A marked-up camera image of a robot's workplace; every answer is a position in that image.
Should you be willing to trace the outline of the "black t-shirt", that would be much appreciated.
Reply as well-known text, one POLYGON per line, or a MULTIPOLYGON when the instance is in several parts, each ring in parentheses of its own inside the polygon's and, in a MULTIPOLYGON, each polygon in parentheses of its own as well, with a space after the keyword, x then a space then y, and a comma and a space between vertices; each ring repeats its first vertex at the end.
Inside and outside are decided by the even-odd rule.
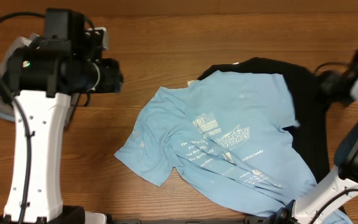
POLYGON ((319 97, 318 78, 299 65, 254 57, 237 65, 212 65, 198 80, 204 80, 216 71, 283 75, 293 98, 295 118, 300 124, 298 128, 285 129, 293 136, 294 150, 306 162, 316 181, 321 182, 330 171, 326 137, 326 112, 329 103, 319 97))

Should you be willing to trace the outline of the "light blue printed t-shirt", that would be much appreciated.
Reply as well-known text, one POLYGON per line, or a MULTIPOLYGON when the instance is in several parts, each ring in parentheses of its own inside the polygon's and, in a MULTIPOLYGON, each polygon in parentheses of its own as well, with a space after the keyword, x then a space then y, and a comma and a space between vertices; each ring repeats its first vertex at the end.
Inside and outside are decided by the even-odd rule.
POLYGON ((176 170, 214 203, 267 217, 316 186, 292 146, 296 124, 283 75, 217 71, 159 88, 115 156, 155 185, 176 170))

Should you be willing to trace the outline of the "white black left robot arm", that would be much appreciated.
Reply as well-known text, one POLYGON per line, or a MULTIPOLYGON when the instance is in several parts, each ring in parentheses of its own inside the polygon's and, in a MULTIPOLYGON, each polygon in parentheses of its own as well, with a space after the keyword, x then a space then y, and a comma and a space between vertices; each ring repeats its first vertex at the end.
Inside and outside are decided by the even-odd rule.
POLYGON ((76 94, 117 93, 119 63, 102 58, 108 32, 70 9, 49 8, 44 34, 15 49, 0 75, 16 125, 11 189, 0 224, 112 222, 109 214, 63 204, 60 190, 62 138, 76 94))

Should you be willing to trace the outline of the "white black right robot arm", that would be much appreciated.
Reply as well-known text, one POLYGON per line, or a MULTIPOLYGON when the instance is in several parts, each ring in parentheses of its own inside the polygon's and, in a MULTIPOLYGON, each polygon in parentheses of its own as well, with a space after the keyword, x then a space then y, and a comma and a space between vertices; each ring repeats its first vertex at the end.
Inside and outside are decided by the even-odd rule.
MULTIPOLYGON (((327 70, 319 77, 319 94, 328 102, 358 104, 358 49, 346 70, 327 70)), ((322 223, 339 207, 358 196, 358 122, 334 155, 334 167, 305 196, 292 200, 262 223, 322 223)))

